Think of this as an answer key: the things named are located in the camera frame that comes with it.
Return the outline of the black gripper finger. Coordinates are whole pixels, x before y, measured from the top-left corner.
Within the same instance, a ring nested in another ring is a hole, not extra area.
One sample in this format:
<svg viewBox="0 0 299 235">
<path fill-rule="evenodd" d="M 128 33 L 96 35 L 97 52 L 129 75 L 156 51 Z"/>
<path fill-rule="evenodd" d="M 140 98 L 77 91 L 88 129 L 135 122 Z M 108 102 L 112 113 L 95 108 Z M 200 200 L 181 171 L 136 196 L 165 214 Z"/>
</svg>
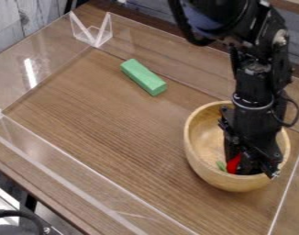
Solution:
<svg viewBox="0 0 299 235">
<path fill-rule="evenodd" d="M 269 179 L 279 177 L 281 164 L 281 153 L 276 151 L 272 155 L 260 152 L 241 151 L 239 163 L 240 175 L 255 175 L 263 173 Z"/>
<path fill-rule="evenodd" d="M 228 137 L 224 138 L 224 153 L 225 153 L 225 162 L 233 157 L 235 154 L 240 153 L 239 142 Z"/>
</svg>

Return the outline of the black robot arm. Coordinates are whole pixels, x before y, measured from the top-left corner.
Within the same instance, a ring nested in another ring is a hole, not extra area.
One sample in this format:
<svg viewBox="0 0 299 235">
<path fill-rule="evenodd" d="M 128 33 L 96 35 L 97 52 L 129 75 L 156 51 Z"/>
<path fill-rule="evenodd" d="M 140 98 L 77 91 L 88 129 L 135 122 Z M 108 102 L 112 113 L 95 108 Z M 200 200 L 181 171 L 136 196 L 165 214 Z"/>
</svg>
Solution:
<svg viewBox="0 0 299 235">
<path fill-rule="evenodd" d="M 267 0 L 168 0 L 173 20 L 196 46 L 220 42 L 229 49 L 235 90 L 232 106 L 219 109 L 227 172 L 279 175 L 283 153 L 276 135 L 295 103 L 291 83 L 289 33 Z"/>
</svg>

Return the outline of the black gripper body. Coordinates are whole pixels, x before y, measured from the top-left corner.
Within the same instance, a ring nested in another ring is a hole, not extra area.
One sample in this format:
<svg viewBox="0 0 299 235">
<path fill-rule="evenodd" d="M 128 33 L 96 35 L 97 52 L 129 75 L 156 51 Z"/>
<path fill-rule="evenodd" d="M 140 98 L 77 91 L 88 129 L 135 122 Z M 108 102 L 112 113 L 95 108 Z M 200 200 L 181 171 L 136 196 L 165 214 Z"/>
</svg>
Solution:
<svg viewBox="0 0 299 235">
<path fill-rule="evenodd" d="M 281 130 L 284 105 L 275 102 L 260 108 L 241 108 L 239 105 L 221 105 L 217 124 L 228 137 L 239 142 L 241 151 L 260 152 L 272 155 L 281 153 L 276 143 L 276 135 Z"/>
</svg>

